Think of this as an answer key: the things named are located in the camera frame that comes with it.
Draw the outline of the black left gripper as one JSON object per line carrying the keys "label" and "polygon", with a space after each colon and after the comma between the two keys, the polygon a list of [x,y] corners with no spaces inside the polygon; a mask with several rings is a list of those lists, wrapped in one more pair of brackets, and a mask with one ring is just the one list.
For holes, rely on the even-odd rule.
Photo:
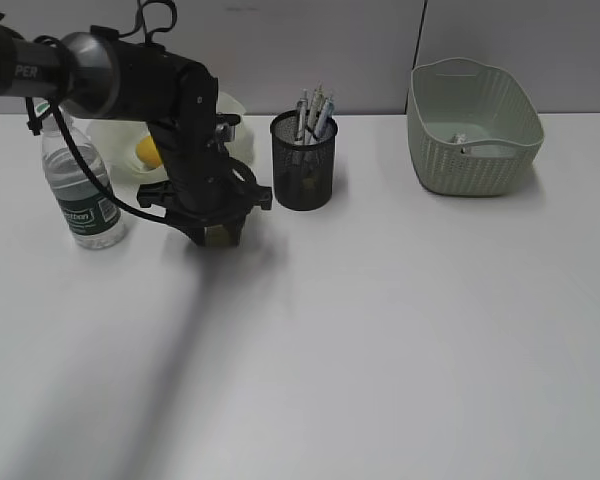
{"label": "black left gripper", "polygon": [[167,179],[140,186],[138,204],[164,208],[166,223],[198,247],[206,246],[204,227],[221,224],[227,245],[239,246],[246,215],[255,207],[272,207],[272,189],[260,185],[225,147],[240,122],[238,114],[214,114],[190,125],[166,120],[147,124]]}

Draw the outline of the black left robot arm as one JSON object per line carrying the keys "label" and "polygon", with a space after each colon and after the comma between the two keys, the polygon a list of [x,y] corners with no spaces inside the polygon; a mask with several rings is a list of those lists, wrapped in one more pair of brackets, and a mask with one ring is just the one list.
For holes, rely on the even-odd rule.
{"label": "black left robot arm", "polygon": [[144,39],[92,26],[61,39],[26,40],[0,12],[0,97],[44,99],[57,122],[81,119],[144,123],[166,170],[164,181],[140,186],[127,212],[185,234],[200,247],[235,247],[247,216],[267,210],[272,191],[233,158],[227,143],[240,116],[217,109],[219,84],[201,63],[166,50],[143,16]]}

